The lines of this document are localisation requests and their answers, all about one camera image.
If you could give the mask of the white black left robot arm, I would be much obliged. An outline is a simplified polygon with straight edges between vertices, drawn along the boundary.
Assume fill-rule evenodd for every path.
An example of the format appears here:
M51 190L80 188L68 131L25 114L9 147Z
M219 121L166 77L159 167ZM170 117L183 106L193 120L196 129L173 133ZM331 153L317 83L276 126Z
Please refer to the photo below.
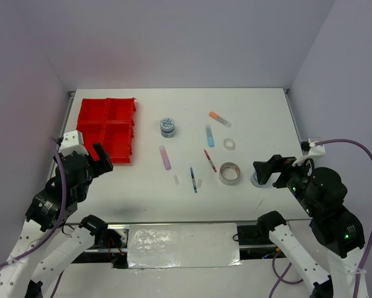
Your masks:
M56 173L34 196L18 241L7 260L0 264L0 297L43 297L85 250L92 246L121 250L127 241L102 219L88 215L58 248L46 254L67 219L86 199L93 180L113 170L111 159L100 143L93 144L97 160L90 152L83 153L81 144L72 146L68 153L64 145L64 142L53 144Z

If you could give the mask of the blue gel pen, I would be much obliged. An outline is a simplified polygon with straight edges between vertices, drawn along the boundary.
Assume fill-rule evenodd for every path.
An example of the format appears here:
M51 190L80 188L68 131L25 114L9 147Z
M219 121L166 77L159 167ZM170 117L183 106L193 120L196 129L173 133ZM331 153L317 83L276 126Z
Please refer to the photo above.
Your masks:
M194 190L194 193L197 193L197 185L196 185L196 179L195 179L195 176L194 176L194 170L193 168L190 166L190 173L191 173L191 181L192 181L192 184L193 184L193 190Z

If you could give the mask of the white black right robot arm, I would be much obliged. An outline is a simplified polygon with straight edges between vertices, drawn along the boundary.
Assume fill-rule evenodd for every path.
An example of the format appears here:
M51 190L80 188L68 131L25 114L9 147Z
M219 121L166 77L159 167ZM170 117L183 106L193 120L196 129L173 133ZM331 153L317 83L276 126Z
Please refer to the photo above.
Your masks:
M271 211L257 220L257 236L274 243L297 270L311 297L367 297L365 279L358 267L365 252L363 227L343 204L347 188L339 174L326 167L315 167L308 158L295 165L295 157L273 155L268 161L253 163L253 178L265 185L286 188L309 216L315 239L327 250L329 271L313 259L295 237L283 216Z

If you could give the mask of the red gel pen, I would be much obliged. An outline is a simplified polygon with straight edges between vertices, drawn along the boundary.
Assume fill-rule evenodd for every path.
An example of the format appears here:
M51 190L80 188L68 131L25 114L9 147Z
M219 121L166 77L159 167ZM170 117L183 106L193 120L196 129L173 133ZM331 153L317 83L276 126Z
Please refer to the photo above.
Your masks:
M204 154L205 154L205 156L206 156L206 158L207 158L210 166L212 167L213 171L216 173L217 172L217 169L216 169L216 167L215 167L215 165L214 165L214 163L213 163L210 155L208 154L207 150L205 150L205 149L204 149Z

